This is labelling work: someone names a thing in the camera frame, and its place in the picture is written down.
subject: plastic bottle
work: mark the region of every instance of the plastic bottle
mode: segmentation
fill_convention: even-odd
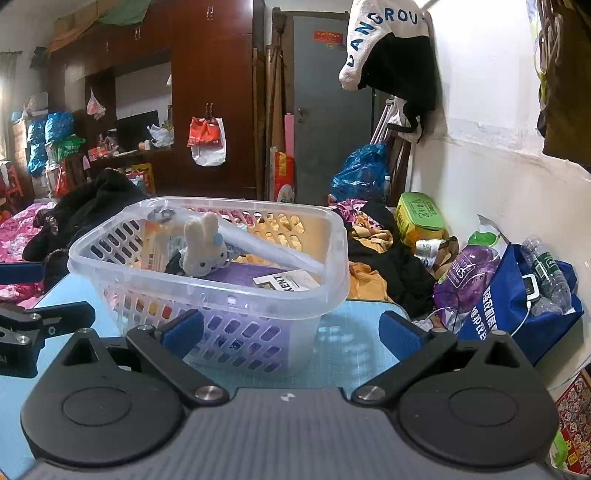
[[[562,309],[558,305],[552,303],[552,301],[546,297],[540,297],[540,299],[535,302],[534,306],[531,308],[531,314],[534,317],[538,317],[546,312],[562,315]]]
[[[521,245],[521,253],[538,281],[541,294],[558,305],[563,313],[571,310],[569,284],[540,237],[528,237]]]
[[[382,186],[382,201],[384,203],[386,203],[390,198],[390,191],[392,188],[390,185],[390,179],[390,175],[386,175],[384,177],[384,185]]]

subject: white bunny plush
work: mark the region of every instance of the white bunny plush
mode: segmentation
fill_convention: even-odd
[[[188,277],[204,277],[226,265],[228,249],[218,229],[217,215],[213,212],[185,223],[187,248],[181,251],[180,263]]]

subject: green plastic bag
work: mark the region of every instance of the green plastic bag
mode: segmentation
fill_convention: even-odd
[[[70,137],[60,140],[57,145],[58,160],[61,161],[70,155],[78,153],[80,146],[84,145],[85,143],[86,140],[84,140],[84,138],[80,138],[75,135],[71,135]]]

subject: gray door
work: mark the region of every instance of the gray door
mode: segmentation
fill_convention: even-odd
[[[315,32],[341,33],[346,42],[347,22],[294,17],[296,202],[325,205],[331,178],[371,140],[371,89],[343,90],[345,45],[315,40]]]

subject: table surface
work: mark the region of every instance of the table surface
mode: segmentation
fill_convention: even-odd
[[[96,310],[93,328],[100,336],[114,337],[115,327],[103,301],[90,282],[77,275],[68,275],[39,302],[50,306],[85,300]],[[342,387],[350,396],[353,390],[398,361],[379,341],[378,323],[386,310],[406,316],[397,305],[371,301],[346,301],[320,321],[310,363],[293,377],[268,380],[239,375],[209,367],[198,369],[231,395],[239,387],[310,388]],[[70,335],[46,340],[37,362],[36,378],[0,376],[0,470],[16,480],[34,459],[21,430],[20,410],[33,386],[47,369]]]

